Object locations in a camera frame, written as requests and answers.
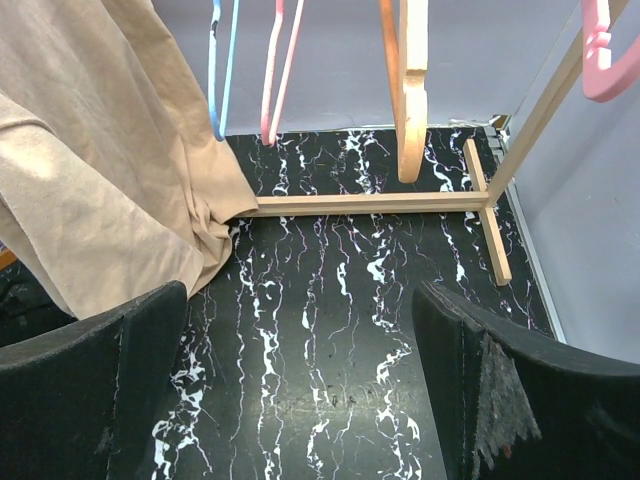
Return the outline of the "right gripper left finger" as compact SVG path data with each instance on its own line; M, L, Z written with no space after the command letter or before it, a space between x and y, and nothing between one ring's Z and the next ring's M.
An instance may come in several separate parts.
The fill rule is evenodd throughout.
M2 348L2 478L136 478L186 317L172 281Z

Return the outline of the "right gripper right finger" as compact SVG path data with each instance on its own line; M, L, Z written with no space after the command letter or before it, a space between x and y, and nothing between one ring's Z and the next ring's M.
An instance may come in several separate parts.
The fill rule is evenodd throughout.
M412 298L450 479L635 479L639 368L427 283Z

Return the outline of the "beige t shirt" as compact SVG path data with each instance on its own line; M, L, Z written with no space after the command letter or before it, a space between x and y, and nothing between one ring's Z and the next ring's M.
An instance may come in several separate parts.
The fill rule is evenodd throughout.
M151 2L2 3L1 241L60 309L197 293L256 207Z

